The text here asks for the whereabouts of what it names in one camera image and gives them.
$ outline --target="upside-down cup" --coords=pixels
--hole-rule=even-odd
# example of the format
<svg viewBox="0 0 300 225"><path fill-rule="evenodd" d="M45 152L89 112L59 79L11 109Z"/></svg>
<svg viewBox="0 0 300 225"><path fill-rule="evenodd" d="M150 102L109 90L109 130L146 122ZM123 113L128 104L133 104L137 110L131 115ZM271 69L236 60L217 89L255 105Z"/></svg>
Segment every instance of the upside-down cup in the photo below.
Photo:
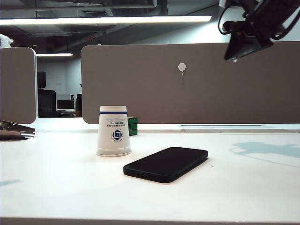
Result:
<svg viewBox="0 0 300 225"><path fill-rule="evenodd" d="M101 106L96 154L115 157L130 152L126 106Z"/></svg>

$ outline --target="metal object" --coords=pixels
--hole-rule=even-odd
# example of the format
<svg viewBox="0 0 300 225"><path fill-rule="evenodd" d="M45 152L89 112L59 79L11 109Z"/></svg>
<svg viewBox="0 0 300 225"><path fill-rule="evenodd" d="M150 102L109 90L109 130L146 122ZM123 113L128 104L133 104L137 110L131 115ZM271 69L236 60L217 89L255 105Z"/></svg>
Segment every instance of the metal object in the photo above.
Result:
<svg viewBox="0 0 300 225"><path fill-rule="evenodd" d="M0 140L23 140L35 137L35 129L0 120Z"/></svg>
<svg viewBox="0 0 300 225"><path fill-rule="evenodd" d="M186 70L187 66L185 63L180 63L178 64L178 70L181 71L181 79L182 79L182 85L184 85L184 81L183 81L183 72Z"/></svg>

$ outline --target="desk divider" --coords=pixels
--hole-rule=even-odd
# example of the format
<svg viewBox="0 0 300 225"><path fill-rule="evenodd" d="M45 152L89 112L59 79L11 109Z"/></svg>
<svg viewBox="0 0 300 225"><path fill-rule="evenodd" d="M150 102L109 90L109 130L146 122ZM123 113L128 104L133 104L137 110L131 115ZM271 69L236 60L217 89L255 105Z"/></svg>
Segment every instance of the desk divider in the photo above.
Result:
<svg viewBox="0 0 300 225"><path fill-rule="evenodd" d="M83 119L97 124L101 105L126 105L139 123L299 123L300 42L238 62L223 59L227 45L83 48Z"/></svg>
<svg viewBox="0 0 300 225"><path fill-rule="evenodd" d="M31 48L0 49L0 120L33 123L38 116L37 60Z"/></svg>

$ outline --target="rubik's cube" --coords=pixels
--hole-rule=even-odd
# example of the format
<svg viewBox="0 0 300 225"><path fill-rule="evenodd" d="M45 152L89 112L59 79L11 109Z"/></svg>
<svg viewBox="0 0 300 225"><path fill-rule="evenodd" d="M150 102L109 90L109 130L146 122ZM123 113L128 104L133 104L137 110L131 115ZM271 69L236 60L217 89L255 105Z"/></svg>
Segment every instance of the rubik's cube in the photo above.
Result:
<svg viewBox="0 0 300 225"><path fill-rule="evenodd" d="M137 135L137 117L128 117L129 136Z"/></svg>

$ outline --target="robotic arm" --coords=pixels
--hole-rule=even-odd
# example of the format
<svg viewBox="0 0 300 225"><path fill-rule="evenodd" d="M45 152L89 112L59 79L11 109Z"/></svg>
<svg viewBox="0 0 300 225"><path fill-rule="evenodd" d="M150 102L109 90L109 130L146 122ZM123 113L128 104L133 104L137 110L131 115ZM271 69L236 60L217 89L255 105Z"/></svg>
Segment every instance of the robotic arm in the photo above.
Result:
<svg viewBox="0 0 300 225"><path fill-rule="evenodd" d="M231 6L243 7L245 21L226 21L221 30L221 18ZM271 38L282 39L296 24L300 12L286 29L282 25L299 6L300 0L227 1L218 23L221 34L231 34L224 59L237 61L243 56L271 47Z"/></svg>

